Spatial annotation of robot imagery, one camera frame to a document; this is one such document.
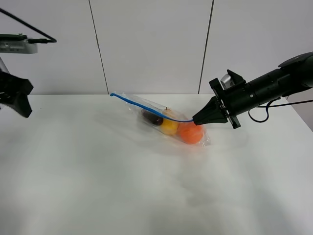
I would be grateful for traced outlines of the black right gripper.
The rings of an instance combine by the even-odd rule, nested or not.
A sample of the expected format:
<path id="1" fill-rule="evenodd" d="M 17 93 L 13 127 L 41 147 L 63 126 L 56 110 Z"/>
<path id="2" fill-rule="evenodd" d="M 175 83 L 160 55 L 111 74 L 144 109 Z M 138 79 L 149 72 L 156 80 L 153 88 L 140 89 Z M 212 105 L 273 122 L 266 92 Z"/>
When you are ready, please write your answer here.
<path id="1" fill-rule="evenodd" d="M 241 125 L 235 112 L 239 108 L 234 108 L 235 100 L 240 96 L 245 88 L 246 81 L 242 76 L 231 70 L 227 70 L 233 80 L 234 86 L 224 90 L 219 79 L 215 78 L 209 82 L 215 96 L 193 116 L 195 125 L 204 125 L 210 123 L 227 123 L 230 121 L 233 129 Z"/>

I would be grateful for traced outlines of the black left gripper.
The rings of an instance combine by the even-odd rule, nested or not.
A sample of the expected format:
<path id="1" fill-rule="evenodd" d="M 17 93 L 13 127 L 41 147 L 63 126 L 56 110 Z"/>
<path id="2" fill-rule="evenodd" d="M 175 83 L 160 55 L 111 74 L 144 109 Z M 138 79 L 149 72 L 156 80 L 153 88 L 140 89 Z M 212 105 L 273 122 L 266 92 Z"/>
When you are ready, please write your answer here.
<path id="1" fill-rule="evenodd" d="M 28 118 L 32 113 L 28 95 L 33 85 L 28 79 L 19 78 L 9 73 L 0 58 L 0 103 L 15 110 L 19 115 Z"/>

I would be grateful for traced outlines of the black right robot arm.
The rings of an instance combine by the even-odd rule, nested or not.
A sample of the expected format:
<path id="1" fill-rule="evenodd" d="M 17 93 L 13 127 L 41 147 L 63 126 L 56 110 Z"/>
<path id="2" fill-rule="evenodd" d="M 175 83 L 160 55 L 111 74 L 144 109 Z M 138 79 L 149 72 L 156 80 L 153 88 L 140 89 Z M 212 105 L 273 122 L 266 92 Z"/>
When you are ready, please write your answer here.
<path id="1" fill-rule="evenodd" d="M 313 54 L 308 52 L 295 56 L 250 82 L 227 70 L 222 79 L 215 78 L 209 85 L 215 95 L 193 116 L 194 124 L 230 122 L 233 129 L 237 129 L 241 126 L 238 115 L 263 104 L 269 109 L 281 97 L 311 89 Z"/>

